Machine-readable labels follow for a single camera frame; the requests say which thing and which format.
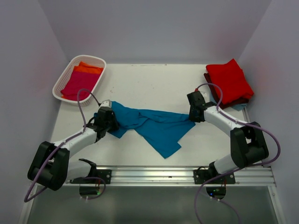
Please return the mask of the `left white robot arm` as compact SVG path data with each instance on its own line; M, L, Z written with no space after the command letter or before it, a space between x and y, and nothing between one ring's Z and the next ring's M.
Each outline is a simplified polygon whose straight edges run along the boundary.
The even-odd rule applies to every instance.
M78 162L69 160L82 149L105 137L106 133L118 129L111 102L103 101L90 121L77 133L57 142L44 141L40 144L28 170L28 179L56 191L66 181L95 177L95 163L86 159L80 159Z

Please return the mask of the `magenta pink t shirt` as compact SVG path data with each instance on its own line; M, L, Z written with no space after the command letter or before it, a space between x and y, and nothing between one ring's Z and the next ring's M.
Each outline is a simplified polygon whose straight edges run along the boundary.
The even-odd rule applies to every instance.
M70 80L60 91L62 97L67 100L77 101L77 94L81 89L92 91L96 85L100 74L73 71Z

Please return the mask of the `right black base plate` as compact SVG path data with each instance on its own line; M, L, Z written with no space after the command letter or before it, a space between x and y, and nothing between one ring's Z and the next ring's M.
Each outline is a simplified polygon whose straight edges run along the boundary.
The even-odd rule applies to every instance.
M217 172L213 170L209 170L206 167L199 167L193 170L193 179L195 184L203 184L206 181L213 179L208 184L235 184L235 176L234 174L228 174L225 176L221 176Z

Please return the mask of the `aluminium mounting rail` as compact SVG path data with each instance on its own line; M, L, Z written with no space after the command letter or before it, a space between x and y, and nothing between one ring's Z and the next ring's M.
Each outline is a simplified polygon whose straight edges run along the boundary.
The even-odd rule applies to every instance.
M195 167L140 167L140 166L96 166L96 169L112 170L113 186L193 186ZM245 168L234 173L235 184L213 184L215 186L274 186L275 180L270 168ZM66 181L64 184L94 184L99 177L86 177Z

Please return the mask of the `orange t shirt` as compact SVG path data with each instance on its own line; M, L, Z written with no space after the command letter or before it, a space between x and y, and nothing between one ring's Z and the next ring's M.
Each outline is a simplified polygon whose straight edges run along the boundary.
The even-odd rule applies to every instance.
M87 73L102 74L103 68L89 65L85 62L80 62L78 66L74 66L73 71L81 71Z

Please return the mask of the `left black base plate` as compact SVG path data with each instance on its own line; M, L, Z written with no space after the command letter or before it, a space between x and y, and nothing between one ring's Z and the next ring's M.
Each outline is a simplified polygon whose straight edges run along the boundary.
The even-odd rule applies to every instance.
M110 169L96 169L94 177L99 177L105 181L106 184L111 183L112 170Z

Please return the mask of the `folded red t shirt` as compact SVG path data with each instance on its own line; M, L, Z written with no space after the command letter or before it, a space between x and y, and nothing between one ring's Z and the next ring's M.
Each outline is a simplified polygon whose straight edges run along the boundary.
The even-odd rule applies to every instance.
M223 104L229 104L238 99L249 100L254 92L245 79L243 70L239 67L235 59L231 59L226 64L209 64L206 66L210 80L218 87L215 88L218 97L222 90Z

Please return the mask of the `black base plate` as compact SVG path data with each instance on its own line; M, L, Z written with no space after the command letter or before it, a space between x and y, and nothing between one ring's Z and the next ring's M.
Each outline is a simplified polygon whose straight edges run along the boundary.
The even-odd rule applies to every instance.
M208 184L235 184L235 176L234 174L228 174L225 176L221 176L217 172L213 170L209 170L206 167L199 167L193 170L193 179L195 184L203 184L206 181L213 179Z
M99 177L105 181L106 184L111 183L112 170L110 169L96 169L94 177Z

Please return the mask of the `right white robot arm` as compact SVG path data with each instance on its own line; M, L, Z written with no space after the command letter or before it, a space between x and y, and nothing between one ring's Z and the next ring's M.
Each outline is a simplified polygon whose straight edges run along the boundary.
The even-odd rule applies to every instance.
M211 179L229 171L248 167L266 159L269 151L263 132L258 123L238 121L217 107L214 102L206 102L199 91L187 95L190 110L189 120L208 122L230 138L230 154L211 162L208 169L199 168L197 175L203 179Z

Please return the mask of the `teal blue t shirt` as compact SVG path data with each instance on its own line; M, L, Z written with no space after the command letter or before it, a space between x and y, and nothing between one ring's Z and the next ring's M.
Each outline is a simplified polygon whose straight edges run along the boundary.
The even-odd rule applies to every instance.
M178 142L195 126L187 114L134 109L116 101L112 102L112 110L119 123L119 129L111 132L113 136L120 139L127 131L135 130L165 159L181 148Z

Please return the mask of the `folded light blue t shirt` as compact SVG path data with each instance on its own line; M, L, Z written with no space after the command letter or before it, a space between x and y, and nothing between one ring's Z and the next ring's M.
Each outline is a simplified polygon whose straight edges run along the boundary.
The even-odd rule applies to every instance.
M210 93L209 94L209 97L210 97L210 101L214 102L214 103L217 103L218 101L215 100L212 96L212 94ZM231 108L233 108L234 110L236 111L241 111L243 110L245 107L247 106L247 104L237 104L237 105L233 105L233 106L229 106Z

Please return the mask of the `white plastic laundry basket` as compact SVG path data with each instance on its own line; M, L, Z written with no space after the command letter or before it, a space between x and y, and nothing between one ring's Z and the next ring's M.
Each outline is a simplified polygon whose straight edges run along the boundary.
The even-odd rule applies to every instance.
M89 55L74 57L56 81L52 94L56 99L69 104L87 106L92 100L89 92L94 93L104 76L106 61Z

